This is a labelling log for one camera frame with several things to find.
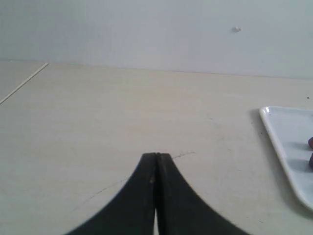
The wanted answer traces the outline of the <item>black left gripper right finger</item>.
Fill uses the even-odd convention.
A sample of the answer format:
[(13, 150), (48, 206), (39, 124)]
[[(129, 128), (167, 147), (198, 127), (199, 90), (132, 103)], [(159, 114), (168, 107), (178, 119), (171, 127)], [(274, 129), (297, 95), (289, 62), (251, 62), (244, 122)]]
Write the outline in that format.
[(156, 212), (160, 235), (246, 235), (208, 206), (181, 175), (170, 154), (156, 154)]

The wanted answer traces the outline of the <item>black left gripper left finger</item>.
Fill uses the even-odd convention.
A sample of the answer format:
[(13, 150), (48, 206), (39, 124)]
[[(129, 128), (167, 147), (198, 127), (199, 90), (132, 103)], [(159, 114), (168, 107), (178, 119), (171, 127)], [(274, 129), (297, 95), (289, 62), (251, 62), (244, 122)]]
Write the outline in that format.
[(118, 194), (69, 235), (152, 235), (157, 154), (145, 153)]

